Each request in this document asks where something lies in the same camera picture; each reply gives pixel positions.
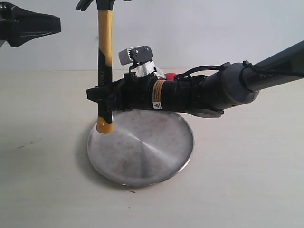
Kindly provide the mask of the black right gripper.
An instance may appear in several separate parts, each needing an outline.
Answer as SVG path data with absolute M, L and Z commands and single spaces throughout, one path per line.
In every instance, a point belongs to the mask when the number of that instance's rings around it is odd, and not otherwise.
M 153 74 L 137 77 L 135 73 L 125 73 L 111 87 L 89 88 L 86 95 L 89 101 L 97 103 L 99 112 L 152 110 L 153 86 Z

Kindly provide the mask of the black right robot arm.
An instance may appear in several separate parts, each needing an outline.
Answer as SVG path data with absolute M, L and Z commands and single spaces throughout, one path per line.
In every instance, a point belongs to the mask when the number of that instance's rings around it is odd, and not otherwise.
M 125 73 L 109 85 L 90 88 L 99 111 L 155 110 L 218 118 L 224 110 L 253 102 L 262 89 L 304 77 L 304 44 L 299 42 L 257 64 L 226 62 L 200 66 L 159 80 L 154 73 Z

